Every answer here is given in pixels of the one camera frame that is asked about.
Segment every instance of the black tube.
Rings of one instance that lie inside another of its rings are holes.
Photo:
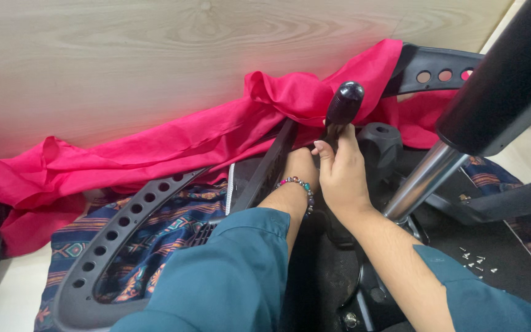
[[[528,0],[439,118],[436,132],[462,153],[491,156],[530,125],[531,0]]]

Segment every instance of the teal shirt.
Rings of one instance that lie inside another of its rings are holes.
[[[147,307],[112,332],[275,331],[286,288],[287,213],[251,208],[229,215],[205,245],[179,249]],[[446,286],[456,332],[531,332],[531,304],[480,281],[444,253],[414,246]]]

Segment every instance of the bolt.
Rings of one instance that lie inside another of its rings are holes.
[[[349,328],[354,328],[356,327],[356,325],[358,325],[358,319],[356,318],[356,315],[354,313],[345,314],[345,317],[343,317],[343,321]]]

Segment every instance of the wooden wall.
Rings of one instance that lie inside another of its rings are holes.
[[[0,0],[0,158],[219,105],[253,70],[325,77],[383,38],[478,52],[511,2]]]

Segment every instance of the pink cloth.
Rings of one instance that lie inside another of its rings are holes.
[[[153,178],[209,165],[219,172],[204,182],[225,177],[225,166],[266,151],[273,140],[256,141],[285,117],[302,124],[295,146],[307,145],[319,136],[328,103],[346,80],[365,89],[354,124],[386,122],[401,130],[405,145],[431,147],[437,140],[433,124],[453,93],[420,93],[400,104],[395,98],[380,101],[401,47],[399,40],[379,42],[322,81],[309,73],[278,78],[249,73],[244,96],[236,101],[90,149],[50,136],[15,158],[0,160],[0,202],[15,209],[1,227],[6,254],[44,246],[54,230],[82,213],[85,200],[79,193],[84,190],[135,192]]]

